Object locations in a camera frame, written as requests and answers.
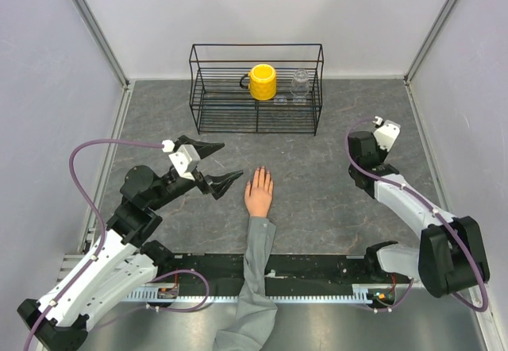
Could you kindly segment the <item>yellow mug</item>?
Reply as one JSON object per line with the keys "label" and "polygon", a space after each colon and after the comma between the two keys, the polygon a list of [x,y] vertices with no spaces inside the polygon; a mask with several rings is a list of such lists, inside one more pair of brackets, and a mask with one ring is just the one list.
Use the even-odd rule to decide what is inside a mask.
{"label": "yellow mug", "polygon": [[241,77],[239,85],[257,101],[271,100],[277,92],[276,70],[270,64],[257,64]]}

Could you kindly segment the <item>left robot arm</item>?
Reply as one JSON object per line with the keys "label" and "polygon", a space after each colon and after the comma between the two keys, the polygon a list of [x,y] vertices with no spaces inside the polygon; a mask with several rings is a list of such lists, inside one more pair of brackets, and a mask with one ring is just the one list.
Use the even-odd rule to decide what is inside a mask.
{"label": "left robot arm", "polygon": [[220,199],[243,174],[211,176],[198,170],[201,160],[224,148],[222,143],[181,136],[156,145],[129,144],[161,150],[170,161],[168,171],[157,175],[145,165],[131,168],[113,216],[97,217],[100,236],[88,253],[51,291],[20,304],[17,312],[29,329],[25,349],[37,339],[47,350],[77,350],[128,294],[153,281],[168,281],[175,270],[173,254],[149,239],[162,222],[157,210],[193,188]]}

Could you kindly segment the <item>clear upturned glass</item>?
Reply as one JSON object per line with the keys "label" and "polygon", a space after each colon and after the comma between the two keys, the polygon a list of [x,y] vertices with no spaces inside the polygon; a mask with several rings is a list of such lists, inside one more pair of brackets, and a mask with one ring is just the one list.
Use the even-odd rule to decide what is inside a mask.
{"label": "clear upturned glass", "polygon": [[308,71],[306,69],[296,70],[291,81],[291,94],[294,103],[305,104],[309,89],[310,81]]}

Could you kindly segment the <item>person's left hand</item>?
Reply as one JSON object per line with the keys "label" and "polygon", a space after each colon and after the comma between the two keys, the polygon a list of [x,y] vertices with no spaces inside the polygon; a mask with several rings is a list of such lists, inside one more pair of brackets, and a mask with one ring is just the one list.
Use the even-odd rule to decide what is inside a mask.
{"label": "person's left hand", "polygon": [[244,192],[244,203],[251,218],[267,218],[273,199],[274,180],[264,167],[257,168]]}

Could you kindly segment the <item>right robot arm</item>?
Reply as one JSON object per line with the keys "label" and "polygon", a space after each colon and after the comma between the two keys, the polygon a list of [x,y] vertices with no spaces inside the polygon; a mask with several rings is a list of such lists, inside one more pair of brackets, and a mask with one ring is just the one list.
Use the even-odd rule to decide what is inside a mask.
{"label": "right robot arm", "polygon": [[421,282],[436,298],[458,295],[478,287],[487,295],[490,279],[487,256],[478,222],[459,218],[422,196],[385,159],[396,135],[356,131],[345,140],[355,185],[392,210],[417,235],[417,248],[386,241],[368,248],[364,275],[382,282],[391,273]]}

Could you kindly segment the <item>grey sleeved forearm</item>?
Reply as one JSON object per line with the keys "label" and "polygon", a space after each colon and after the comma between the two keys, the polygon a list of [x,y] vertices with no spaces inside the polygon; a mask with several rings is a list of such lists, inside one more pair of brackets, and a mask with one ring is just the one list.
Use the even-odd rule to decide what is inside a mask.
{"label": "grey sleeved forearm", "polygon": [[[268,219],[249,219],[247,249],[244,253],[244,284],[240,293],[266,295],[265,268],[274,238],[275,225]],[[216,333],[213,349],[262,349],[273,331],[276,314],[277,306],[269,300],[239,299],[233,322]]]}

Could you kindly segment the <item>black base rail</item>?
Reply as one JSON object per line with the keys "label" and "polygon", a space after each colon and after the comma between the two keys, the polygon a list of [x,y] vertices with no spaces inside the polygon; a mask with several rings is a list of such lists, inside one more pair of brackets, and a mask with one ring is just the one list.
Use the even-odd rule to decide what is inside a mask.
{"label": "black base rail", "polygon": [[156,267],[156,280],[135,288],[129,301],[234,303],[256,293],[274,303],[372,303],[376,289],[392,298],[391,287],[410,282],[371,268],[363,256],[184,253],[160,257]]}

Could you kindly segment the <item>small clear glass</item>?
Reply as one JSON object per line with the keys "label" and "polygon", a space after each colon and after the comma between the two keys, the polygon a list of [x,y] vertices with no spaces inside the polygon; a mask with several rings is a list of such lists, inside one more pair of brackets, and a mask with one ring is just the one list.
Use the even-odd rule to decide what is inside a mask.
{"label": "small clear glass", "polygon": [[277,106],[284,106],[287,104],[287,98],[284,95],[278,94],[273,98],[273,102]]}

